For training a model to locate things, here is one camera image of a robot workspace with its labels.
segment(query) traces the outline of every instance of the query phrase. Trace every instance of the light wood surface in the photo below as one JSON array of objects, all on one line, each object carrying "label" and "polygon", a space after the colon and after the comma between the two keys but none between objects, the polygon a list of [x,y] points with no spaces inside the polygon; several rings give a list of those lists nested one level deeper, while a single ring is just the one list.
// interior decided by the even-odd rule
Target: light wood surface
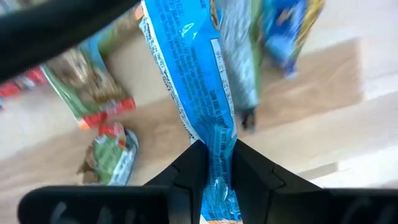
[{"label": "light wood surface", "polygon": [[[281,141],[279,143],[276,136],[267,135],[286,128],[283,125],[285,123],[360,102],[356,44],[357,41],[353,40],[302,57],[299,62],[300,77],[295,80],[281,80],[281,74],[264,71],[261,93],[264,101],[257,114],[258,133],[241,133],[243,141],[271,159],[286,164],[294,172],[311,169],[311,166],[298,169],[292,167],[292,164],[297,166],[299,163],[286,161],[289,161],[289,158],[300,159],[303,164],[308,165],[320,151],[310,151],[312,148],[306,144],[301,145],[301,150],[296,151],[300,147],[299,142],[295,145],[296,148],[285,149],[282,147],[283,143],[286,143],[281,139],[283,135],[278,135]],[[346,56],[337,57],[342,52]],[[143,106],[133,113],[124,114],[116,120],[122,121],[126,127],[136,132],[139,140],[140,147],[131,177],[132,184],[144,184],[189,146],[188,136],[170,97]],[[301,125],[300,131],[292,129],[282,133],[287,135],[285,138],[294,137],[296,132],[304,133],[303,137],[310,138],[311,134],[303,132],[302,128]],[[326,130],[334,131],[331,126]],[[77,168],[94,134],[95,131],[75,131],[8,157],[0,164],[0,177],[4,179],[0,183],[0,189],[4,193],[4,197],[0,197],[0,206],[12,206],[5,206],[1,214],[12,218],[20,197],[35,187],[77,183]],[[322,155],[331,153],[327,149],[329,148],[325,148]]]},{"label": "light wood surface", "polygon": [[[322,187],[398,188],[397,19],[396,0],[326,1],[303,48],[303,75],[263,77],[257,133],[241,139]],[[189,145],[187,134],[142,36],[113,53],[109,65],[139,106],[119,119],[140,140],[131,181],[143,184]],[[23,194],[78,181],[95,130],[77,130],[50,88],[6,101],[0,123],[7,127],[0,132],[0,220],[16,223]]]}]

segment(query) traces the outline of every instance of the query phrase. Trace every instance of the granola bar wrapper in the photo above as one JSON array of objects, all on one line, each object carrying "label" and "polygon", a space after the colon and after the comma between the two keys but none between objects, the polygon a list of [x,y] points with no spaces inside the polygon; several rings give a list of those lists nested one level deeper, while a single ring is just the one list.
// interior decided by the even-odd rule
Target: granola bar wrapper
[{"label": "granola bar wrapper", "polygon": [[94,43],[86,41],[41,66],[81,129],[96,127],[112,115],[136,108],[133,98],[108,72],[102,57],[95,57],[97,48],[90,48]]},{"label": "granola bar wrapper", "polygon": [[122,124],[100,126],[78,170],[82,184],[126,185],[137,150],[136,135]]},{"label": "granola bar wrapper", "polygon": [[296,60],[325,0],[263,0],[264,46],[284,71],[295,77]]}]

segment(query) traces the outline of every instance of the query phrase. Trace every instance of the candy wrapper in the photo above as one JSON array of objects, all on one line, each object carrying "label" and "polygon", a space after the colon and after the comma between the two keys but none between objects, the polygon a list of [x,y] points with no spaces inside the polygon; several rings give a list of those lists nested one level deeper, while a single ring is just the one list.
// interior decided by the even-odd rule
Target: candy wrapper
[{"label": "candy wrapper", "polygon": [[286,77],[296,76],[296,59],[324,0],[263,0],[264,44]]},{"label": "candy wrapper", "polygon": [[116,83],[102,59],[75,47],[51,59],[42,70],[69,106],[80,128],[103,123],[108,116],[135,109],[134,100]]},{"label": "candy wrapper", "polygon": [[47,81],[40,68],[32,68],[13,80],[0,84],[0,97],[9,98],[17,96],[23,91],[34,89],[44,83],[47,83]]},{"label": "candy wrapper", "polygon": [[241,220],[231,190],[234,106],[220,46],[220,5],[213,0],[141,2],[140,28],[191,142],[209,150],[201,214],[208,222]]},{"label": "candy wrapper", "polygon": [[83,184],[126,185],[137,150],[136,135],[120,123],[100,126],[78,170]]},{"label": "candy wrapper", "polygon": [[235,111],[244,129],[254,129],[254,109],[259,103],[261,46],[258,22],[261,0],[223,1],[221,43]]}]

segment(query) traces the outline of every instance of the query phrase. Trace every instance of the black bar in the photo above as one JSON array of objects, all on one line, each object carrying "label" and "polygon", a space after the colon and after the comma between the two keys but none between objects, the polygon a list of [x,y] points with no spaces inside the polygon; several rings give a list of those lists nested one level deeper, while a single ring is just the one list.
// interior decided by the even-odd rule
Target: black bar
[{"label": "black bar", "polygon": [[139,0],[51,0],[0,17],[0,82],[73,47]]}]

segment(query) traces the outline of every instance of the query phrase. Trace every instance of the blue package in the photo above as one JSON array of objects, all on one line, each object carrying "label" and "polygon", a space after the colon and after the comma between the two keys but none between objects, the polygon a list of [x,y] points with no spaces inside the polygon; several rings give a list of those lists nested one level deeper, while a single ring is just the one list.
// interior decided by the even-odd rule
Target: blue package
[{"label": "blue package", "polygon": [[207,221],[240,221],[231,190],[236,142],[234,107],[219,43],[221,14],[214,0],[146,0],[140,28],[191,142],[209,150],[201,214]]},{"label": "blue package", "polygon": [[324,0],[263,0],[265,48],[285,72],[296,76],[296,59]]}]

